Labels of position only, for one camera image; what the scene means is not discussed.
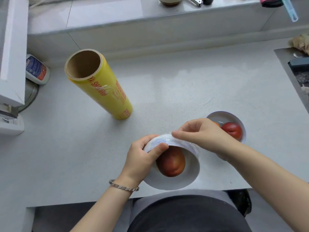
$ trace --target cardboard tube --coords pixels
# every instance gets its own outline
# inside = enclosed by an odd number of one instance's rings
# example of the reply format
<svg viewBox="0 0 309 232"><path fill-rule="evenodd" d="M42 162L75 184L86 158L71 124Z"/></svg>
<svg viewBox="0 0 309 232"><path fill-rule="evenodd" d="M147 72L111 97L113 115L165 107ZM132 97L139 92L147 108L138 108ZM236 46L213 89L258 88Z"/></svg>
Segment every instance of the cardboard tube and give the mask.
<svg viewBox="0 0 309 232"><path fill-rule="evenodd" d="M133 107L102 54L93 49L77 51L68 58L65 73L70 81L115 119L130 116Z"/></svg>

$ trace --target hand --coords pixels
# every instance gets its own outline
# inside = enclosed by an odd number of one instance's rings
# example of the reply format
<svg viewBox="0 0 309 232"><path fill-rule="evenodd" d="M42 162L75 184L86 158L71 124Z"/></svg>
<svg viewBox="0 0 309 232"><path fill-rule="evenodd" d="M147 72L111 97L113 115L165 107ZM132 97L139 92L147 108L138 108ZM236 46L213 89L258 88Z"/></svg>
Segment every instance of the hand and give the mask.
<svg viewBox="0 0 309 232"><path fill-rule="evenodd" d="M125 165L115 183L135 188L144 180L155 160L168 149L168 144L160 143L148 153L143 151L144 146L157 136L148 135L131 144Z"/></svg>
<svg viewBox="0 0 309 232"><path fill-rule="evenodd" d="M173 131L172 136L195 143L223 158L226 157L233 146L241 144L207 118L186 122L179 130Z"/></svg>

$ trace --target kitchen counter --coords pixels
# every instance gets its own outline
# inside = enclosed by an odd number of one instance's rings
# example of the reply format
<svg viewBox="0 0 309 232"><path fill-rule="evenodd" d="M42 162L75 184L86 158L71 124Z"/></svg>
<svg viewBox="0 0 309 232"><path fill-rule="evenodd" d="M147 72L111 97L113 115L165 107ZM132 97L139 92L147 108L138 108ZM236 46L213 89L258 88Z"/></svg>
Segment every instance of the kitchen counter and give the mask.
<svg viewBox="0 0 309 232"><path fill-rule="evenodd" d="M96 201L132 141L219 110L242 120L247 145L309 182L309 115L273 51L284 47L287 39L111 61L134 107L123 121L53 68L21 113L25 132L0 139L2 230L21 231L26 207ZM250 187L216 155L205 151L200 162L187 189ZM160 192L142 182L132 197Z"/></svg>

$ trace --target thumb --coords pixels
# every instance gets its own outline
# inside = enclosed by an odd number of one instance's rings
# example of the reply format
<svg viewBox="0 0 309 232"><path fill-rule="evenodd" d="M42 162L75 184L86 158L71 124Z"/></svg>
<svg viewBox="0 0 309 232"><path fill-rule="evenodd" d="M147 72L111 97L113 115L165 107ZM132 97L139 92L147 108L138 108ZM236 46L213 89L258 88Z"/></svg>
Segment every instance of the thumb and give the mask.
<svg viewBox="0 0 309 232"><path fill-rule="evenodd" d="M187 142L192 142L192 143L194 143L196 140L196 133L185 132L185 131L180 131L180 130L172 131L172 136L174 138L184 140Z"/></svg>
<svg viewBox="0 0 309 232"><path fill-rule="evenodd" d="M160 143L155 148L153 148L150 152L148 152L148 154L153 158L153 160L156 160L167 149L168 149L168 144Z"/></svg>

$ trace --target white bowl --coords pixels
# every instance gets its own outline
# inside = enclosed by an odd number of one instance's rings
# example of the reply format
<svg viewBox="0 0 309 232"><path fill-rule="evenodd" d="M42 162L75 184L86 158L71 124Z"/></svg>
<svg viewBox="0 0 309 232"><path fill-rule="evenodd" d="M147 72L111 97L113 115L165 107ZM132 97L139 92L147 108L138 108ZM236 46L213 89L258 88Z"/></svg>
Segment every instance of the white bowl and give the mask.
<svg viewBox="0 0 309 232"><path fill-rule="evenodd" d="M176 139L171 134L163 134L147 143L144 151L148 153L160 143L167 143L169 146L182 148L182 153L186 159L184 170L178 176L166 177L159 171L156 162L154 162L144 181L148 185L160 190L178 190L194 182L200 172L198 150L195 145Z"/></svg>
<svg viewBox="0 0 309 232"><path fill-rule="evenodd" d="M227 123L227 122L234 122L236 124L239 124L241 126L241 129L243 131L243 136L240 140L241 143L245 144L247 133L244 124L241 122L241 120L233 115L232 113L226 112L226 111L216 111L207 116L208 119L212 120L213 122L217 122L220 124L220 127Z"/></svg>

